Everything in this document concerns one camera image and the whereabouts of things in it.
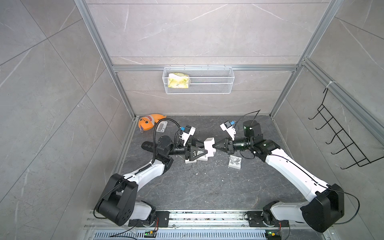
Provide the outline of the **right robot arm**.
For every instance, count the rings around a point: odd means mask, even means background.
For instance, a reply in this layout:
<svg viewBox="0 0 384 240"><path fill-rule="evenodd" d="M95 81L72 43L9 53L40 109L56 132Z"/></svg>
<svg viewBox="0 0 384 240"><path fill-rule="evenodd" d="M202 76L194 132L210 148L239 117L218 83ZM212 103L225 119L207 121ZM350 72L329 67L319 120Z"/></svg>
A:
<svg viewBox="0 0 384 240"><path fill-rule="evenodd" d="M329 185L317 178L296 163L274 141L266 140L259 123L245 121L245 136L238 139L235 137L235 125L234 121L222 123L220 127L229 137L213 147L229 155L236 151L249 150L289 180L306 199L301 203L272 201L264 206L262 219L266 226L272 227L281 221L295 221L306 223L313 230L323 233L344 216L344 190L339 185Z"/></svg>

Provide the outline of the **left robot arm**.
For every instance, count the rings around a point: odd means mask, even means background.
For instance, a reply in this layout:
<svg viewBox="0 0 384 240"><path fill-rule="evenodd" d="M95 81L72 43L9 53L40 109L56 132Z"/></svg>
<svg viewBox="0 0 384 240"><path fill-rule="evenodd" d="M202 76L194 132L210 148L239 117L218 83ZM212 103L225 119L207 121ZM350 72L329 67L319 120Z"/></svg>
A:
<svg viewBox="0 0 384 240"><path fill-rule="evenodd" d="M173 155L185 155L186 160L195 161L210 153L203 142L192 138L184 147L177 145L168 136L162 136L158 142L144 142L142 148L155 153L155 159L131 173L112 175L96 206L94 212L102 215L118 226L128 221L137 221L151 225L156 220L156 207L144 201L137 201L138 191L155 179L166 173L172 166Z"/></svg>

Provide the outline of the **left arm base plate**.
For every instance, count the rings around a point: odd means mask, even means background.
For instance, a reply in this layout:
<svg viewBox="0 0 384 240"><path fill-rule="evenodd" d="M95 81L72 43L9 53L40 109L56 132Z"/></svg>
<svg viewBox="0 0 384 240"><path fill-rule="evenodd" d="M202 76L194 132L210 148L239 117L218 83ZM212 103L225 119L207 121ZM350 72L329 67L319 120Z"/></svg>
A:
<svg viewBox="0 0 384 240"><path fill-rule="evenodd" d="M169 211L156 211L146 220L129 220L129 227L145 227L145 228L166 228L169 225L170 212Z"/></svg>

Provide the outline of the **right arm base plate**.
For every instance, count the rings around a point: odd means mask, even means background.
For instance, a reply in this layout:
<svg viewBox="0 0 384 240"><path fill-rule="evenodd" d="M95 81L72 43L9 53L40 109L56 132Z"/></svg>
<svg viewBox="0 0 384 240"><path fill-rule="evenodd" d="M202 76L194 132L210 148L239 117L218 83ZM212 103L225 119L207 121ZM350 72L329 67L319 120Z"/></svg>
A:
<svg viewBox="0 0 384 240"><path fill-rule="evenodd" d="M244 219L250 227L288 227L288 221L278 221L271 214L264 211L247 211Z"/></svg>

